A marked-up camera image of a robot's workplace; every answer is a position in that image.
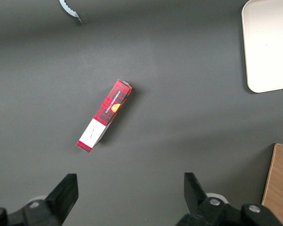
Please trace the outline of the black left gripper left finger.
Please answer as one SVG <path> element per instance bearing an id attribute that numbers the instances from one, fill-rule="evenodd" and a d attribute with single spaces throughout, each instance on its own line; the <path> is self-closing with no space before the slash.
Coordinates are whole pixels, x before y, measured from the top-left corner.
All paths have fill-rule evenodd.
<path id="1" fill-rule="evenodd" d="M 0 208 L 0 226 L 61 226 L 78 199 L 76 174 L 67 174 L 45 197 L 8 214 Z"/>

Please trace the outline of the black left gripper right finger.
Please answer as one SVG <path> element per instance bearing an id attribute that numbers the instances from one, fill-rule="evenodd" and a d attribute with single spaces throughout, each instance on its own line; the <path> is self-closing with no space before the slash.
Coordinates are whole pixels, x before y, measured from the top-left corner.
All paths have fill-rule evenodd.
<path id="1" fill-rule="evenodd" d="M 246 203 L 240 209 L 218 197 L 209 197 L 194 173 L 184 174 L 184 198 L 189 213 L 178 226 L 281 226 L 282 223 L 267 207 Z"/>

